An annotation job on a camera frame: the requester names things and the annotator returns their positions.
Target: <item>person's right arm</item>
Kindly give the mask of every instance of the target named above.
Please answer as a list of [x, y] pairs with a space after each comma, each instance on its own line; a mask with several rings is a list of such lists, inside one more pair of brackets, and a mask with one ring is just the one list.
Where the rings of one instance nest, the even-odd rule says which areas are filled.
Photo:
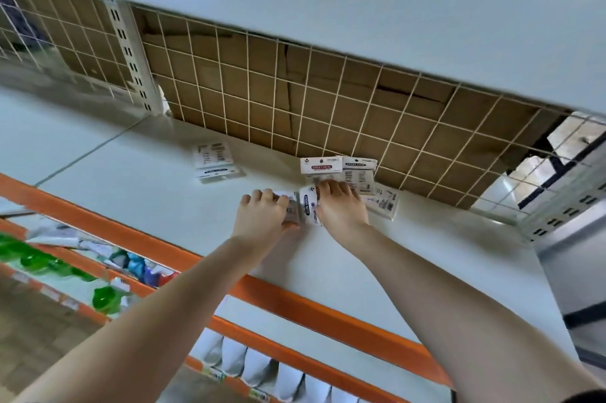
[[318, 189], [324, 227], [373, 273], [463, 401], [560, 403], [602, 387], [512, 311], [377, 231], [348, 185]]

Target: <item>person's right hand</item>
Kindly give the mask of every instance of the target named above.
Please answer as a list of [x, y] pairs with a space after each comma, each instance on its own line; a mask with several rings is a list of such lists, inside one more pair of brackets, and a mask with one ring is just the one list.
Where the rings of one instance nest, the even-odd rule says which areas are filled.
[[324, 180], [317, 184], [318, 217], [329, 234], [342, 246], [354, 231], [368, 226], [368, 212], [358, 193], [345, 182]]

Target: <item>hand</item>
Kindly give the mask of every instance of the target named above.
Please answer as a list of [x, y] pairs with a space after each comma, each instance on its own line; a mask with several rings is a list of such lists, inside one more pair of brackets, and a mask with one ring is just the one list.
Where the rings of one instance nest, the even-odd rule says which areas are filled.
[[271, 189], [253, 191], [242, 196], [231, 237], [239, 239], [250, 251], [263, 258], [285, 230], [298, 228], [296, 223], [282, 223], [290, 199], [274, 195]]
[[370, 226], [366, 206], [345, 182], [318, 183], [318, 217], [329, 234], [342, 246], [357, 228]]

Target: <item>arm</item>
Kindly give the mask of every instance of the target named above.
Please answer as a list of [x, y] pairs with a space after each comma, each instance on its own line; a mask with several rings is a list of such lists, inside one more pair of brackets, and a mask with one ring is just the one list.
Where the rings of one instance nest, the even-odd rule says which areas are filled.
[[15, 403], [152, 403], [199, 338], [220, 301], [269, 253], [288, 197], [246, 195], [231, 237], [65, 355]]
[[602, 387], [509, 309], [373, 228], [345, 183], [318, 187], [322, 224], [373, 273], [466, 403], [560, 403]]

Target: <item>person's left hand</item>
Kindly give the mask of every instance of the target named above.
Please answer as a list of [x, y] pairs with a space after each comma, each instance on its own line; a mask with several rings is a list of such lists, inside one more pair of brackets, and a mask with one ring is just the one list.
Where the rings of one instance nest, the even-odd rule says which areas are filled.
[[299, 227], [296, 223], [282, 223], [289, 202], [288, 196], [276, 200], [271, 189], [255, 189], [251, 196], [243, 195], [231, 237], [263, 258], [285, 230]]

